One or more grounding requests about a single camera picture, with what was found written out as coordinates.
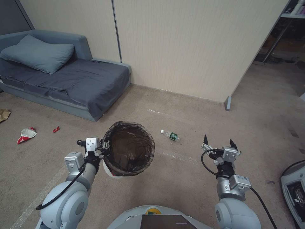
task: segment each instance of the wall panel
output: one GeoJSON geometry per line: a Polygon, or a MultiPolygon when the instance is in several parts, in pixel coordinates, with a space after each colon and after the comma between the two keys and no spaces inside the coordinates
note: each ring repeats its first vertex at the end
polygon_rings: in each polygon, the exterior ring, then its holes
{"type": "Polygon", "coordinates": [[[114,0],[135,84],[225,101],[288,0],[114,0]]]}

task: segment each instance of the crumpled chip bag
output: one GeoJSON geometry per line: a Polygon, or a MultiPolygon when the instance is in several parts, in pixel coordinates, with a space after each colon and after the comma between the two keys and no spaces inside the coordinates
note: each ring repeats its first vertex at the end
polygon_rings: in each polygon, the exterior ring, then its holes
{"type": "Polygon", "coordinates": [[[8,109],[0,109],[0,122],[9,118],[10,111],[8,109]]]}
{"type": "Polygon", "coordinates": [[[24,142],[26,140],[29,140],[30,138],[35,137],[35,135],[37,133],[33,127],[30,127],[30,128],[23,129],[20,134],[21,134],[21,137],[18,139],[17,145],[19,145],[21,142],[24,142]]]}

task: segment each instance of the black cable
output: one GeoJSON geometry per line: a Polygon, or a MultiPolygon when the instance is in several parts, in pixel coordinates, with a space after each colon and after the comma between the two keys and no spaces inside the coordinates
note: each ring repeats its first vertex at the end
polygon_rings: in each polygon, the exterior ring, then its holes
{"type": "Polygon", "coordinates": [[[264,207],[264,209],[265,209],[265,211],[266,211],[266,213],[267,213],[267,215],[268,215],[268,217],[269,217],[269,219],[270,219],[270,221],[271,221],[271,223],[272,223],[274,229],[277,229],[277,227],[276,227],[276,225],[275,225],[275,223],[274,223],[274,221],[273,221],[273,219],[272,219],[272,217],[271,217],[271,215],[270,215],[270,213],[269,213],[269,211],[268,211],[266,205],[264,204],[263,200],[261,199],[260,195],[254,190],[254,188],[250,188],[250,189],[255,193],[255,195],[257,196],[257,198],[260,200],[260,202],[261,202],[261,204],[263,205],[263,207],[264,207]]]}
{"type": "Polygon", "coordinates": [[[47,202],[46,204],[42,205],[38,205],[36,207],[36,210],[41,210],[41,209],[44,209],[45,207],[49,206],[50,204],[52,204],[55,200],[57,200],[59,197],[61,197],[62,194],[64,194],[69,187],[71,187],[71,185],[77,180],[77,178],[85,171],[85,167],[86,165],[84,164],[83,165],[83,168],[82,170],[79,172],[79,174],[70,182],[70,184],[67,185],[67,187],[65,187],[64,190],[62,190],[56,197],[54,197],[52,200],[50,200],[49,202],[47,202]]]}
{"type": "Polygon", "coordinates": [[[203,156],[204,156],[207,152],[211,152],[211,151],[213,151],[213,149],[208,149],[208,150],[204,151],[203,154],[201,155],[201,162],[202,162],[203,166],[204,166],[210,173],[214,174],[215,176],[223,177],[223,178],[230,178],[229,176],[222,176],[222,175],[218,175],[218,174],[214,173],[212,170],[210,170],[210,169],[205,165],[205,163],[203,162],[203,156]]]}
{"type": "Polygon", "coordinates": [[[299,163],[302,163],[302,162],[305,162],[305,160],[298,161],[298,162],[293,163],[293,164],[291,164],[290,166],[288,166],[288,167],[284,170],[284,172],[282,173],[282,176],[284,176],[284,174],[287,172],[287,170],[290,169],[292,166],[295,166],[296,164],[299,164],[299,163]]]}

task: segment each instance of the green bottle label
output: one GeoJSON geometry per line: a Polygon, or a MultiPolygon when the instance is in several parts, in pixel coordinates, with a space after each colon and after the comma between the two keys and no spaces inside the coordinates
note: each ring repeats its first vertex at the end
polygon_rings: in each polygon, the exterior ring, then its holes
{"type": "Polygon", "coordinates": [[[175,141],[177,137],[178,135],[173,132],[171,132],[171,134],[169,135],[169,139],[172,139],[173,141],[175,141]]]}

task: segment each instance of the plastic water bottle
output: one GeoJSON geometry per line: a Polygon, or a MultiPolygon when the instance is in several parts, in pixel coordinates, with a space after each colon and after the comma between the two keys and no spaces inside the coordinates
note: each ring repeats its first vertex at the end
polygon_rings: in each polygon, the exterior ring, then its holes
{"type": "Polygon", "coordinates": [[[161,134],[163,134],[164,136],[166,136],[167,138],[169,138],[175,142],[180,141],[180,138],[174,132],[167,132],[167,131],[161,130],[161,134]]]}

